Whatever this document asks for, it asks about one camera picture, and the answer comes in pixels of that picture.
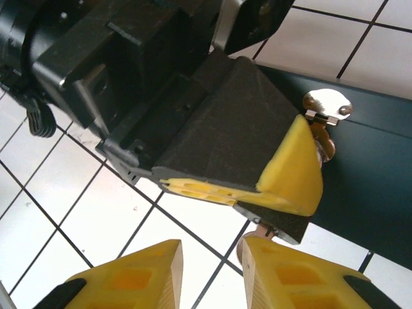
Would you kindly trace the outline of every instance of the bolt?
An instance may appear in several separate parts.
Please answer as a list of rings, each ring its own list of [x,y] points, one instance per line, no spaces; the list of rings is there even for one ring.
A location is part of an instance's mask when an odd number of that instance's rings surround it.
[[[348,116],[352,112],[352,107],[349,105],[343,105],[339,108],[339,114],[342,116]]]

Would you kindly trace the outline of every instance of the yellow rubber piece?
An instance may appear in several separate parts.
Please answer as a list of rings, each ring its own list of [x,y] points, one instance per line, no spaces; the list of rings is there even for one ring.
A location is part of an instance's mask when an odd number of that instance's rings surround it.
[[[322,174],[308,122],[298,115],[256,184],[258,192],[199,182],[193,179],[162,180],[165,187],[183,196],[233,206],[245,201],[277,211],[311,216],[323,192]]]
[[[182,274],[182,242],[164,241],[71,277],[87,284],[66,309],[178,309]]]
[[[344,280],[363,274],[266,239],[245,237],[242,267],[248,309],[371,309]]]

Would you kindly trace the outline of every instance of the white tile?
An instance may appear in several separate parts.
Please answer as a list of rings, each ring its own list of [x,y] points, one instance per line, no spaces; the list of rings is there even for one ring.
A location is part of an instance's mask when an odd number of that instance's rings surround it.
[[[26,188],[59,223],[101,163],[64,136]]]
[[[244,50],[237,51],[236,53],[233,53],[230,55],[230,58],[238,58],[240,56],[248,57],[248,58],[253,58],[255,54],[258,52],[260,46],[263,44],[263,42],[259,42],[255,45],[249,46],[248,48],[245,48]]]
[[[402,309],[412,309],[412,270],[374,254],[364,274]]]
[[[342,81],[412,98],[412,33],[374,26],[349,63]]]
[[[250,223],[246,232],[252,232],[253,230],[256,230],[256,224]],[[300,245],[291,245],[279,238],[274,238],[273,240],[281,245],[355,270],[359,269],[366,254],[368,254],[368,250],[365,248],[312,223],[309,223]],[[228,260],[241,269],[235,252],[230,255]]]
[[[24,118],[26,118],[26,110],[10,95],[5,95],[0,100],[0,149],[7,143]]]
[[[380,13],[377,23],[412,29],[411,10],[411,1],[390,0]]]
[[[23,184],[31,177],[62,135],[57,130],[51,138],[33,136],[26,122],[27,120],[0,153],[0,160]]]
[[[127,248],[125,255],[168,239],[182,241],[183,281],[180,309],[190,309],[220,262],[202,244],[154,209]]]
[[[151,200],[155,201],[159,194],[161,193],[161,189],[157,184],[151,182],[147,178],[141,177],[139,181],[137,181],[135,187],[141,190],[144,194],[147,195]]]
[[[57,232],[12,294],[18,309],[31,309],[57,285],[89,266]]]
[[[169,193],[158,204],[222,255],[245,224],[245,217],[230,206]]]
[[[293,8],[256,62],[334,79],[366,27],[355,21]]]
[[[71,124],[70,117],[63,112],[61,109],[56,107],[53,104],[49,104],[51,111],[53,112],[54,118],[56,119],[56,123],[63,129],[66,130],[68,126]]]
[[[106,159],[95,149],[96,145],[101,141],[101,138],[94,135],[90,130],[83,129],[78,124],[73,123],[68,129],[68,133],[76,140],[78,140],[84,147],[97,155],[100,159]]]
[[[383,0],[296,0],[294,5],[371,21],[382,2]]]
[[[197,308],[247,309],[243,278],[229,266],[224,265]]]
[[[103,167],[62,224],[97,266],[117,257],[151,204]]]
[[[20,186],[0,165],[0,217],[20,192]]]
[[[21,193],[0,220],[0,280],[8,292],[53,230],[34,202]]]

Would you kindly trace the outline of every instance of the white tile floor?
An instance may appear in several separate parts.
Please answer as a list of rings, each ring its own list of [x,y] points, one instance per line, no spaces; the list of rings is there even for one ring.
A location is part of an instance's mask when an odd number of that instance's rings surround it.
[[[412,99],[411,1],[295,5],[258,55],[262,44],[234,57],[255,56],[326,79],[339,75],[348,84]],[[34,138],[24,110],[8,95],[0,100],[0,280],[18,309],[32,308],[91,265],[170,238],[183,241],[182,309],[246,308],[231,248],[253,224],[228,207],[162,196],[149,180],[128,186],[95,152],[98,139],[53,111],[62,130]],[[296,248],[352,268],[368,253],[315,225]],[[412,271],[374,255],[365,274],[401,307],[412,308]]]

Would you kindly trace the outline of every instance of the metal bracket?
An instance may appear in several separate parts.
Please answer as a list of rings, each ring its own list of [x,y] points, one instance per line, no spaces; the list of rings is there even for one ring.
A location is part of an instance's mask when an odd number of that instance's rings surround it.
[[[322,125],[336,126],[353,112],[352,103],[339,91],[319,89],[303,97],[305,117]]]

